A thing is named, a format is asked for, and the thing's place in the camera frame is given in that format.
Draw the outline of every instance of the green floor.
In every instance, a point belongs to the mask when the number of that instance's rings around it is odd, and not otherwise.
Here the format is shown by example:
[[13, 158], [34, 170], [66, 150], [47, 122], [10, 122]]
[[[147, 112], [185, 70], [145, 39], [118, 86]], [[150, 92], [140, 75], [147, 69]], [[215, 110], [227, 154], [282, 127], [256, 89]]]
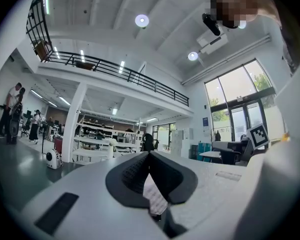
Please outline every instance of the green floor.
[[5, 145], [5, 139], [0, 139], [0, 183], [6, 202], [18, 211], [40, 191], [79, 167], [64, 163], [57, 170], [50, 169], [44, 154], [20, 141]]

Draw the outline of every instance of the brown wall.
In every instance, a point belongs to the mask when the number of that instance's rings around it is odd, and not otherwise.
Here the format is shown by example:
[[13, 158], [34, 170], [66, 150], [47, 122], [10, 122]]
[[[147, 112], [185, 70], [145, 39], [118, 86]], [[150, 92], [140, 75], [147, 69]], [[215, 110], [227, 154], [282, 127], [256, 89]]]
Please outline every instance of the brown wall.
[[49, 120], [49, 117], [52, 117], [52, 121], [55, 122], [55, 120], [59, 121], [59, 124], [65, 125], [67, 120], [68, 112], [64, 110], [60, 110], [54, 107], [49, 106], [47, 112], [46, 112], [46, 120]]
[[[91, 119], [92, 121], [97, 120], [98, 121], [97, 124], [100, 124], [100, 125], [104, 124], [105, 126], [113, 126], [113, 129], [118, 130], [118, 131], [126, 131], [129, 128], [131, 130], [133, 130], [133, 127], [134, 127], [134, 130], [137, 129], [137, 126], [133, 126], [132, 124], [129, 125], [129, 124], [125, 124], [125, 123], [113, 122], [113, 121], [103, 120], [103, 119], [89, 117], [89, 116], [84, 117], [85, 121], [88, 121], [89, 119]], [[140, 127], [140, 131], [144, 132], [145, 130], [146, 130], [146, 127]]]

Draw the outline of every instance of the ceiling vent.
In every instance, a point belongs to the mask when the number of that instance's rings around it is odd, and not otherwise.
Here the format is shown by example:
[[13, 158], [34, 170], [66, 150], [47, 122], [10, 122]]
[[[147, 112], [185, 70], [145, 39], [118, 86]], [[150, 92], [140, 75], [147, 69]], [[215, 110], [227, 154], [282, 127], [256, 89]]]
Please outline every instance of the ceiling vent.
[[219, 36], [216, 36], [210, 30], [207, 30], [196, 40], [202, 47], [200, 50], [202, 54], [211, 54], [229, 42], [222, 28], [220, 28], [220, 33]]

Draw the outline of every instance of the black railing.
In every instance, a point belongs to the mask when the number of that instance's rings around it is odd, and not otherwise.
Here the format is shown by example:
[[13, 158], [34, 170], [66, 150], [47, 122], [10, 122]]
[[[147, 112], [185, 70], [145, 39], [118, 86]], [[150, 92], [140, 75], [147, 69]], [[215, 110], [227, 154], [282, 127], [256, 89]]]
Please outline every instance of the black railing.
[[177, 102], [189, 106], [189, 98], [180, 92], [144, 74], [101, 58], [84, 55], [84, 59], [82, 59], [82, 56], [79, 53], [52, 51], [44, 61], [70, 65], [93, 72], [105, 73], [128, 81], [129, 83], [135, 83], [138, 86], [148, 88], [151, 91], [162, 94], [166, 97], [174, 99]]
[[47, 29], [44, 2], [45, 0], [32, 0], [26, 22], [26, 34], [30, 38], [35, 54], [41, 61], [46, 61], [53, 51]]

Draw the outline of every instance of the door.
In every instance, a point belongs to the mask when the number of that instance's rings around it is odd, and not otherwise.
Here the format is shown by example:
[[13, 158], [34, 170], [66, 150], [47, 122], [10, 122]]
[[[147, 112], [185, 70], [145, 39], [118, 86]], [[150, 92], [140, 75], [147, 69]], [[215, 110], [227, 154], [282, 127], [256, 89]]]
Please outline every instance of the door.
[[247, 134], [247, 129], [259, 124], [265, 124], [260, 105], [258, 102], [252, 102], [233, 108], [229, 108], [231, 121], [233, 125], [232, 141], [239, 142], [243, 134]]

